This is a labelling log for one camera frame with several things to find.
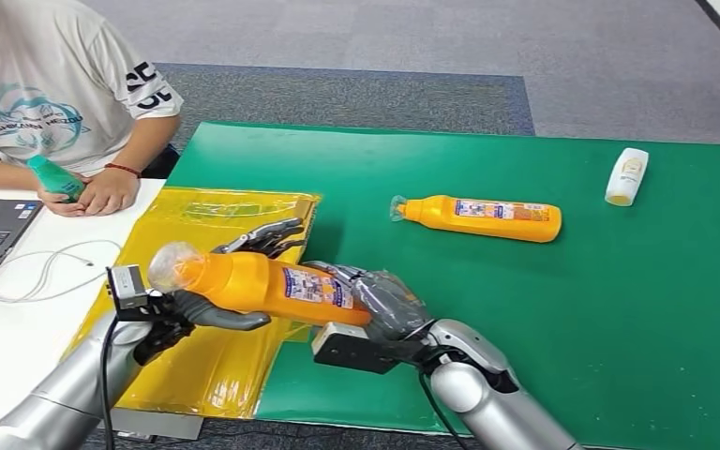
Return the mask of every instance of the red bracelet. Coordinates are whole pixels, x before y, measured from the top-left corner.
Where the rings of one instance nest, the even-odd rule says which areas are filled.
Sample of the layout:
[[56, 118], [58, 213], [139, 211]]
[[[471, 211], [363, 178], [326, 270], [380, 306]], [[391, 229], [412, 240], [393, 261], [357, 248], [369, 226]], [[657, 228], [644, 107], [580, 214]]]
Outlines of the red bracelet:
[[111, 164], [111, 162], [110, 162], [109, 164], [106, 164], [106, 165], [103, 166], [103, 167], [104, 167], [105, 169], [119, 169], [119, 170], [121, 170], [121, 171], [126, 171], [126, 172], [129, 172], [129, 173], [133, 173], [134, 175], [136, 175], [137, 178], [142, 178], [142, 173], [141, 173], [141, 172], [137, 172], [137, 171], [131, 169], [130, 167], [121, 166], [121, 165], [119, 165], [119, 164]]

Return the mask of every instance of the robotic hand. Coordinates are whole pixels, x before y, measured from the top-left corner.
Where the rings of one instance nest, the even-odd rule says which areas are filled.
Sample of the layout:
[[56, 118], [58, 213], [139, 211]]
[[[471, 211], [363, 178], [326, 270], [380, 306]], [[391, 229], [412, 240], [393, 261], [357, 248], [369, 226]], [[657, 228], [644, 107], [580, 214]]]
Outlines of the robotic hand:
[[312, 343], [316, 362], [376, 373], [399, 363], [415, 366], [430, 401], [426, 377], [490, 450], [583, 450], [526, 392], [498, 348], [462, 322], [432, 319], [397, 277], [326, 262], [306, 265], [347, 285], [372, 316], [365, 329], [327, 324]]
[[[298, 218], [264, 225], [213, 251], [254, 251], [276, 258], [302, 244], [283, 242], [303, 231], [301, 225]], [[263, 312], [221, 309], [195, 292], [148, 291], [136, 265], [114, 267], [107, 276], [114, 310], [104, 314], [59, 366], [0, 419], [0, 450], [80, 448], [104, 418], [104, 405], [110, 410], [144, 366], [189, 336], [195, 326], [248, 331], [270, 322]]]

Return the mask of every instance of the orange plastic bottle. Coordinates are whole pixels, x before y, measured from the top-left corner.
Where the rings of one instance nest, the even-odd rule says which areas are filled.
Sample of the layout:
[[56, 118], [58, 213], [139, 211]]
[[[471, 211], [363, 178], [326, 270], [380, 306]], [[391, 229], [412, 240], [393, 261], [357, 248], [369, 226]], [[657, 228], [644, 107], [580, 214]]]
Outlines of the orange plastic bottle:
[[550, 204], [457, 199], [434, 195], [422, 200], [396, 196], [391, 219], [429, 228], [521, 241], [550, 242], [562, 227], [562, 210]]
[[183, 242], [161, 249], [148, 277], [163, 292], [186, 289], [220, 308], [263, 311], [303, 323], [366, 325], [370, 315], [330, 275], [261, 253], [201, 254]]

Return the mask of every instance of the white t-shirt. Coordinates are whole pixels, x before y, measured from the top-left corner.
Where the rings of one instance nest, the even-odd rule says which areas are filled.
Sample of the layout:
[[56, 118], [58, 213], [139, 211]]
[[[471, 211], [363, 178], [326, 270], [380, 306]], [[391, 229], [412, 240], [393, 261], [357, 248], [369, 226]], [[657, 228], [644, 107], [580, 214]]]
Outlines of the white t-shirt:
[[0, 0], [0, 157], [43, 155], [90, 174], [112, 161], [135, 119], [183, 100], [106, 21], [74, 0]]

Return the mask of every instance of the white plastic bottle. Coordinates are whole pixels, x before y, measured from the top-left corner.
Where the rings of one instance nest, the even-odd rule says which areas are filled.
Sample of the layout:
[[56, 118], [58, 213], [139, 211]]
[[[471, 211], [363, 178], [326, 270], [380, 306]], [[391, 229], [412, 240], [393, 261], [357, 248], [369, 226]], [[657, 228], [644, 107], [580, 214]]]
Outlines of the white plastic bottle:
[[614, 164], [614, 170], [608, 179], [606, 187], [606, 202], [617, 206], [630, 206], [633, 204], [647, 170], [649, 154], [637, 148], [626, 148]]

